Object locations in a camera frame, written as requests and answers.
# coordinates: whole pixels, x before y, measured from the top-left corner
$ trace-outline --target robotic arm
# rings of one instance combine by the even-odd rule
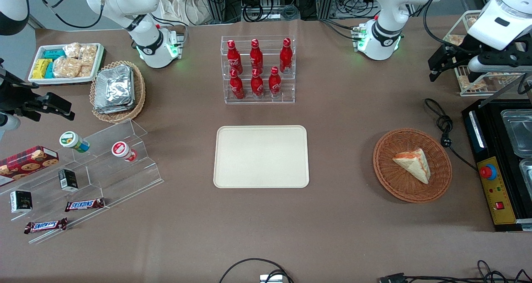
[[[28,17],[28,0],[0,0],[0,35],[19,33]],[[32,89],[39,86],[27,84],[11,74],[2,66],[3,62],[0,58],[0,131],[20,125],[15,115],[38,121],[40,113],[52,113],[74,120],[71,103],[51,92],[45,96],[35,94]]]
[[[490,0],[459,46],[444,43],[429,59],[431,81],[467,65],[469,82],[487,72],[532,71],[532,0]]]
[[[355,34],[355,39],[359,40],[356,50],[371,59],[385,60],[397,49],[401,31],[410,17],[406,4],[421,6],[428,0],[376,1],[381,7],[378,19],[360,24],[361,30]]]
[[[178,58],[175,31],[159,29],[150,15],[159,0],[87,0],[95,13],[118,23],[137,44],[140,57],[152,68],[162,68]]]

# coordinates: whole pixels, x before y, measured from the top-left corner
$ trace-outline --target bottle cap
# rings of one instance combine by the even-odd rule
[[[111,147],[111,152],[116,157],[124,157],[129,153],[129,146],[126,143],[119,141],[114,143],[113,147]]]
[[[67,131],[59,137],[59,143],[66,148],[74,147],[79,141],[79,135],[73,131]]]

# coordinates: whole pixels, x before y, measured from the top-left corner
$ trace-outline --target yellow panel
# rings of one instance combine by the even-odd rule
[[[497,170],[497,177],[493,180],[488,180],[485,178],[482,179],[482,186],[484,187],[484,194],[488,200],[488,205],[490,206],[490,213],[492,213],[493,223],[496,225],[502,224],[515,224],[515,215],[513,214],[512,205],[510,199],[508,198],[508,193],[506,187],[504,186],[504,181],[500,175],[500,169],[495,157],[488,158],[477,164],[478,169],[486,166],[487,164],[494,165]],[[495,203],[502,202],[504,204],[504,209],[495,209]]]

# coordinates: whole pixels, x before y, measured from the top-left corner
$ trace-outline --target aluminum foil container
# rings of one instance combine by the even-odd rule
[[[133,70],[126,65],[101,70],[96,77],[94,109],[101,114],[110,114],[133,107]]]

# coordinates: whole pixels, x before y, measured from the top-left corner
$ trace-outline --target control panel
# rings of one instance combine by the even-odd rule
[[[477,164],[493,223],[515,224],[515,215],[495,157]]]

